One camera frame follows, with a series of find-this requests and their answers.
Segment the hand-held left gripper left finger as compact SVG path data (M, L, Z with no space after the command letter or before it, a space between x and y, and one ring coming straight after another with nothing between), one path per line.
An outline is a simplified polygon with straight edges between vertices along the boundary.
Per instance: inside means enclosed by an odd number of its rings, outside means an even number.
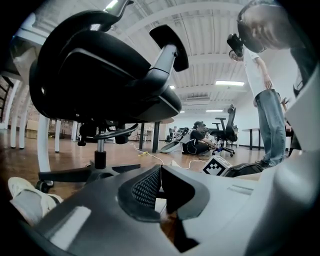
M156 198L160 166L96 180L51 210L35 227L50 256L173 256L160 215L140 202Z

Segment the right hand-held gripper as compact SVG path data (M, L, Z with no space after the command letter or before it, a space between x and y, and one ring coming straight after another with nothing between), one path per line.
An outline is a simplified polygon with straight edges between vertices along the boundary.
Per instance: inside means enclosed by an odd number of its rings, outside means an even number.
M225 176L233 165L219 155L213 155L203 166L205 174L214 176Z

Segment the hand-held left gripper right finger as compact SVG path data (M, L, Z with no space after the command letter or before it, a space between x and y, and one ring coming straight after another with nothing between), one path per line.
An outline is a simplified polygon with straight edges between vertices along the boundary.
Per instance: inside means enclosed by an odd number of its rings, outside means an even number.
M163 256L254 255L254 224L246 220L254 181L163 165L161 185L177 217L174 243L162 240Z

